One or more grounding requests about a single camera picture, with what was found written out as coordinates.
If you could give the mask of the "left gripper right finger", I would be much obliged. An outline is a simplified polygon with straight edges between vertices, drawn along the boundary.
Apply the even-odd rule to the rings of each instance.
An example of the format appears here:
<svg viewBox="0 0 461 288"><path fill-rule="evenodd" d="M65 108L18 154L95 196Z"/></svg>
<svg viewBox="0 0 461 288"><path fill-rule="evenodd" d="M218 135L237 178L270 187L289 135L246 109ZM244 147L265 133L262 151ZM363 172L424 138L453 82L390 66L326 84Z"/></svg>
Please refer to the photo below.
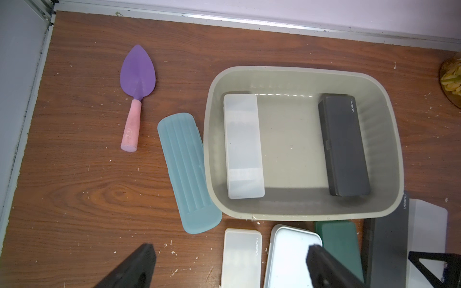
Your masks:
<svg viewBox="0 0 461 288"><path fill-rule="evenodd" d="M364 288L365 284L319 245L309 247L306 265L314 288Z"/></svg>

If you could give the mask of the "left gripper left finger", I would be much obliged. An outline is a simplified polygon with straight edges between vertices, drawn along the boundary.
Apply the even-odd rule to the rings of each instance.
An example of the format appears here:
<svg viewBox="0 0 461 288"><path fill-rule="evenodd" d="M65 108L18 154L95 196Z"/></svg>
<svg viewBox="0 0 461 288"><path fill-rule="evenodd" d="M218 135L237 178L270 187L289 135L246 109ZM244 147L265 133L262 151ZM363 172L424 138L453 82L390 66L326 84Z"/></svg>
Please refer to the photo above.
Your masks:
<svg viewBox="0 0 461 288"><path fill-rule="evenodd" d="M95 285L95 288L149 288L156 265L152 244L140 245Z"/></svg>

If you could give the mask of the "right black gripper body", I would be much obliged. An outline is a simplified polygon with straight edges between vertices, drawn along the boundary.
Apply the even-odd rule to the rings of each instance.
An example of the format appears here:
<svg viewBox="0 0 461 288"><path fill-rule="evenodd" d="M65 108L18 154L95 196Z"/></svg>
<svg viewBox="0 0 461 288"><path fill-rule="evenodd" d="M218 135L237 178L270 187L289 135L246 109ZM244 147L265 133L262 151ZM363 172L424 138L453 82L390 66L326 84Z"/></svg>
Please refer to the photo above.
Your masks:
<svg viewBox="0 0 461 288"><path fill-rule="evenodd" d="M408 260L433 288L461 286L461 256L453 253L410 251Z"/></svg>

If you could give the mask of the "dark grey pencil case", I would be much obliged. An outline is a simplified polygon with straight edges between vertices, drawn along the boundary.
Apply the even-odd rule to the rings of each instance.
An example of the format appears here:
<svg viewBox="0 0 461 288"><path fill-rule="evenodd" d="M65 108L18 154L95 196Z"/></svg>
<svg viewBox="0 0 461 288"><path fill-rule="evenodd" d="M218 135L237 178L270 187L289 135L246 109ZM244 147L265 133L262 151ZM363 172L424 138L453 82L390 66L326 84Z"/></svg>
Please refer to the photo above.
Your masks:
<svg viewBox="0 0 461 288"><path fill-rule="evenodd" d="M404 288L408 257L409 199L391 214L364 221L361 262L368 288Z"/></svg>
<svg viewBox="0 0 461 288"><path fill-rule="evenodd" d="M330 194L369 195L370 181L355 98L322 94L318 111Z"/></svg>

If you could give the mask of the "teal ribbed pencil case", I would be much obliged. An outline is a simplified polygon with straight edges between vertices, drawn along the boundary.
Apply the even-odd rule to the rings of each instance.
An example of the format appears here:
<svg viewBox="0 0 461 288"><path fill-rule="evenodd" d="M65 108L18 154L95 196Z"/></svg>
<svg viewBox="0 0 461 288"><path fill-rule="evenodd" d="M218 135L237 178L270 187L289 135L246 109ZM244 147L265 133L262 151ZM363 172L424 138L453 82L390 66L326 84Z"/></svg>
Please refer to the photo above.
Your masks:
<svg viewBox="0 0 461 288"><path fill-rule="evenodd" d="M206 186L204 147L194 117L188 113L167 116L157 131L184 230L201 234L216 227L222 212Z"/></svg>

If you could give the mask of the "grey-green plastic storage box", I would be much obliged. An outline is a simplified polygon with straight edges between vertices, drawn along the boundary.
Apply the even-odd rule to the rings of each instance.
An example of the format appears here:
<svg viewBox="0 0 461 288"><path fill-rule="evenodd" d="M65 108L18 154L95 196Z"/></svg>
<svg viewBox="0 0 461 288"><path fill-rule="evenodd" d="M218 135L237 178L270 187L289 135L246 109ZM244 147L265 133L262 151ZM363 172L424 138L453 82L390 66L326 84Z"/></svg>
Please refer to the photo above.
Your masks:
<svg viewBox="0 0 461 288"><path fill-rule="evenodd" d="M265 196L228 197L223 101L258 98ZM323 94L355 98L371 192L342 198L328 190L318 103ZM211 199L246 220L316 222L387 216L404 191L402 148L385 88L354 72L299 67L231 67L211 83L204 119L205 175Z"/></svg>

